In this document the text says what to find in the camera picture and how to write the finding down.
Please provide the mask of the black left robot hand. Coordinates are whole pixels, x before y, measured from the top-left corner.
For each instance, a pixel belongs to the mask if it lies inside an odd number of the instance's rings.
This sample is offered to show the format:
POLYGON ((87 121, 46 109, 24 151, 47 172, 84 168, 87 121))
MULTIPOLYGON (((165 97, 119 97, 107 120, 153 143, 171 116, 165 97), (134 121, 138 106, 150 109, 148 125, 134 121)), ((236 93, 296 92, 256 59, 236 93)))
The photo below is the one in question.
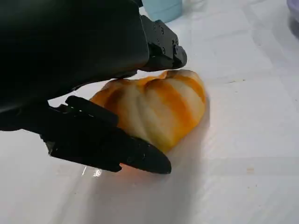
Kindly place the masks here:
POLYGON ((0 128, 40 135, 49 155, 118 172, 171 172, 155 146, 117 127, 117 115, 71 93, 138 70, 186 65, 177 35, 140 15, 139 0, 3 0, 0 128))

